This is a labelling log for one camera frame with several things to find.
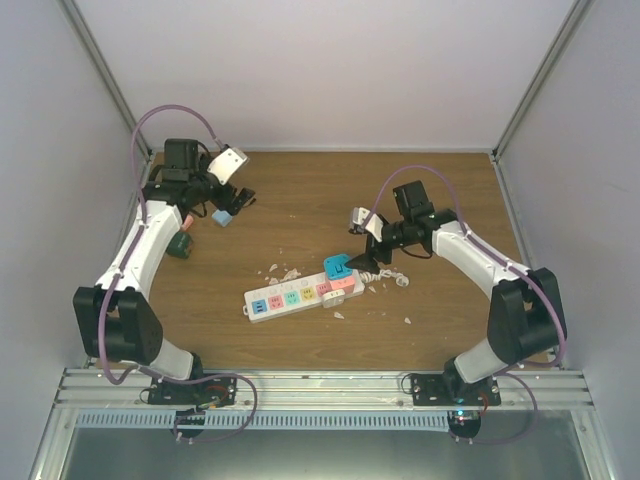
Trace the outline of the light blue usb charger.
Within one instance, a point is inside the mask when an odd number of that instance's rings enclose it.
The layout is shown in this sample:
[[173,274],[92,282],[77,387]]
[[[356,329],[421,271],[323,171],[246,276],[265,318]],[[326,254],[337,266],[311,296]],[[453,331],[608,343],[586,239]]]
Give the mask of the light blue usb charger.
[[234,216],[226,210],[216,210],[211,215],[212,220],[221,227],[227,227],[233,220]]

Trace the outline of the dark green square adapter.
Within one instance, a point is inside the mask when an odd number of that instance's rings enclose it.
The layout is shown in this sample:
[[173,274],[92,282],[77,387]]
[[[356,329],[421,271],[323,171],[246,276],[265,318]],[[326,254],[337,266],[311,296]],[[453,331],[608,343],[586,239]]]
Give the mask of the dark green square adapter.
[[193,239],[186,231],[177,232],[170,240],[166,253],[174,258],[186,260],[191,255]]

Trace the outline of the small pink plug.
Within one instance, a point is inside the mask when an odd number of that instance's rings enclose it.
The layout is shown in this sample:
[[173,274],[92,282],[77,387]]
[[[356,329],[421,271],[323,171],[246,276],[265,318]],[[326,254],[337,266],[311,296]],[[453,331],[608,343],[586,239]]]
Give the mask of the small pink plug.
[[191,227],[193,222],[194,222],[194,218],[191,215],[188,215],[181,226],[181,230],[187,231]]

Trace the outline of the white power strip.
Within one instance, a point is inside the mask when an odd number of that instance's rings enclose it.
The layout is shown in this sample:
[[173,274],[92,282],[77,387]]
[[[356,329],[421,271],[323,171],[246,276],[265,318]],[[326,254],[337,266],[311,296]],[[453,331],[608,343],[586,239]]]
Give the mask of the white power strip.
[[[352,275],[355,277],[356,286],[352,294],[346,295],[344,302],[363,294],[365,290],[358,272],[353,270]],[[259,323],[323,307],[321,296],[332,291],[329,281],[325,273],[316,273],[247,291],[244,293],[243,314],[251,323]]]

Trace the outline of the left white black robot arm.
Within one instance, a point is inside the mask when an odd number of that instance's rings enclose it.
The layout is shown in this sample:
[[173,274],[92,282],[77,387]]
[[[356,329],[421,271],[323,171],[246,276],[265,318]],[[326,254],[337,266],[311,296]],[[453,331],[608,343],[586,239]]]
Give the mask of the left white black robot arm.
[[80,287],[73,308],[85,352],[100,361],[104,375],[123,382],[110,366],[124,363],[156,378],[172,379],[171,391],[185,404],[203,398],[205,378],[194,371],[194,354],[166,339],[149,303],[155,275],[172,240],[190,216],[204,217],[212,204],[228,223],[253,200],[254,190],[237,189],[232,177],[249,161],[225,145],[217,155],[193,139],[168,139],[165,161],[141,188],[136,216],[111,265],[92,287]]

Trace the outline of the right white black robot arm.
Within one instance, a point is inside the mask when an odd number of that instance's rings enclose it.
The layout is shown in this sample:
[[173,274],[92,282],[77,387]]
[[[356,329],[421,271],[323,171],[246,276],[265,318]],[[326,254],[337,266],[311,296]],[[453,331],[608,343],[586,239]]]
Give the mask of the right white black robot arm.
[[489,300],[485,338],[444,366],[447,400],[464,405],[495,374],[549,349],[564,352],[566,321],[558,281],[549,269],[533,270],[509,259],[477,237],[460,214],[436,209],[419,181],[393,194],[401,216],[396,222],[364,207],[353,209],[349,230],[365,235],[366,247],[348,267],[379,274],[394,251],[419,245],[426,255],[457,267]]

